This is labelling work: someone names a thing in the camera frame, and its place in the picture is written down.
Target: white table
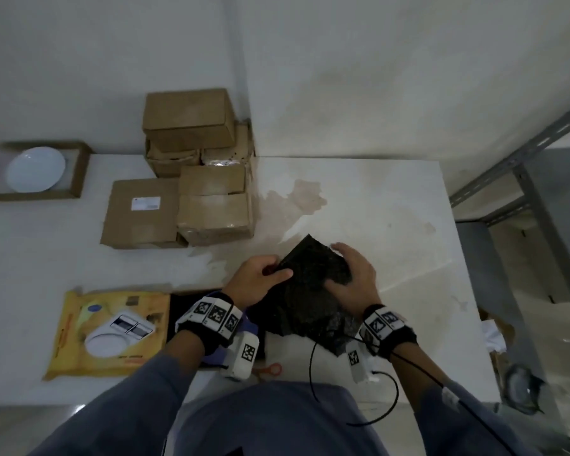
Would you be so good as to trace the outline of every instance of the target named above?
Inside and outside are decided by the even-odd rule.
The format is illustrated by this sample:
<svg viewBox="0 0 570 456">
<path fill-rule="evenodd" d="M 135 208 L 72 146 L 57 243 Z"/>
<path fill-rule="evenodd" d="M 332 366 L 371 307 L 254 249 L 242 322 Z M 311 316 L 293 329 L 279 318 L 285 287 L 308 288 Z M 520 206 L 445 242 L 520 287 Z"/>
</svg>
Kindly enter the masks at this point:
<svg viewBox="0 0 570 456">
<path fill-rule="evenodd" d="M 65 291 L 214 288 L 248 256 L 283 256 L 307 233 L 365 254 L 383 301 L 409 319 L 429 355 L 480 400 L 499 400 L 436 162 L 262 158 L 252 240 L 183 250 L 99 245 L 112 183 L 144 177 L 152 172 L 140 155 L 93 155 L 80 199 L 0 203 L 0 405 L 84 404 L 120 380 L 41 381 Z M 269 336 L 267 361 L 281 362 L 281 379 L 307 381 L 311 347 L 308 339 Z M 357 401 L 392 397 L 388 379 L 355 385 L 345 357 L 319 348 L 313 373 L 348 387 Z M 215 383 L 213 375 L 199 374 L 192 390 Z"/>
</svg>

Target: yellow product box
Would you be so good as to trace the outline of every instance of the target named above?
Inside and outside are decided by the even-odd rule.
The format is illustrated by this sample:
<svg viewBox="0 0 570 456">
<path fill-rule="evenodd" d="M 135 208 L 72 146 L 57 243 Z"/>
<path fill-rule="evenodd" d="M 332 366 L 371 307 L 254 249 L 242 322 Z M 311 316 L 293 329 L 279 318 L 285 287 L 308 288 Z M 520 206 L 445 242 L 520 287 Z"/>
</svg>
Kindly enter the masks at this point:
<svg viewBox="0 0 570 456">
<path fill-rule="evenodd" d="M 158 292 L 68 291 L 43 379 L 131 374 L 165 346 L 169 300 Z"/>
</svg>

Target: gray shirt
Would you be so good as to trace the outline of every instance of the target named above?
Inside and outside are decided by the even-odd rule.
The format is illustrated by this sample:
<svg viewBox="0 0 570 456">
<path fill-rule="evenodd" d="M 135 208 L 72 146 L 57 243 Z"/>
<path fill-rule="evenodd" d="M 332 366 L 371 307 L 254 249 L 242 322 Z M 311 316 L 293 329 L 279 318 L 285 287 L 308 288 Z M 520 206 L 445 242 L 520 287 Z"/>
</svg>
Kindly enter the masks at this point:
<svg viewBox="0 0 570 456">
<path fill-rule="evenodd" d="M 72 416 L 31 455 L 159 455 L 192 378 L 160 354 Z M 460 385 L 447 386 L 516 455 L 539 455 Z M 187 416 L 175 455 L 388 454 L 371 426 L 345 424 L 364 421 L 346 389 L 315 389 L 321 404 L 307 383 L 279 381 L 218 398 Z M 445 406 L 437 386 L 426 392 L 415 415 L 428 456 L 510 454 L 468 412 Z"/>
</svg>

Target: person's arm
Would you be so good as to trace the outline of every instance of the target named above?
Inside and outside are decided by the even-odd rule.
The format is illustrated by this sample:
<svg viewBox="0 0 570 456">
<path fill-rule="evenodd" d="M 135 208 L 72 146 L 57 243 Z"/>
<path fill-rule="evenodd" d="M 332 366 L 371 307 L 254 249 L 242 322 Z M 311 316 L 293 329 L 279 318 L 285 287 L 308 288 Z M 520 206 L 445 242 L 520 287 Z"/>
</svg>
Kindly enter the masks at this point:
<svg viewBox="0 0 570 456">
<path fill-rule="evenodd" d="M 376 271 L 356 249 L 343 243 L 336 243 L 332 248 L 340 252 L 348 263 L 352 280 L 347 285 L 327 280 L 325 287 L 346 310 L 363 320 L 366 309 L 382 304 L 376 288 Z M 454 383 L 417 344 L 404 342 L 397 345 L 387 360 L 393 364 L 414 410 L 428 456 L 539 454 L 527 448 L 499 416 Z M 456 410 L 445 405 L 437 381 L 453 391 L 497 437 L 460 404 Z"/>
<path fill-rule="evenodd" d="M 281 270 L 264 276 L 277 256 L 246 260 L 222 292 L 244 310 L 293 275 Z M 30 454 L 159 455 L 169 429 L 205 355 L 203 341 L 182 330 L 134 374 L 99 395 L 63 423 Z"/>
</svg>

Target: left hand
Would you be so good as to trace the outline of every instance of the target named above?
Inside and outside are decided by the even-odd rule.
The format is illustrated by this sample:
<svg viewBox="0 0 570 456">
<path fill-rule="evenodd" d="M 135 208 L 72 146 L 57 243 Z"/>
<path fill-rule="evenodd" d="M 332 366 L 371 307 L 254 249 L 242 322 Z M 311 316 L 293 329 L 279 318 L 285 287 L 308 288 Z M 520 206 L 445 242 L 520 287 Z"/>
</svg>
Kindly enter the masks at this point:
<svg viewBox="0 0 570 456">
<path fill-rule="evenodd" d="M 262 300 L 270 288 L 291 278 L 294 271 L 282 269 L 272 275 L 262 271 L 274 266 L 279 258 L 276 255 L 253 256 L 243 262 L 232 279 L 222 288 L 222 292 L 232 298 L 236 307 L 244 310 Z"/>
</svg>

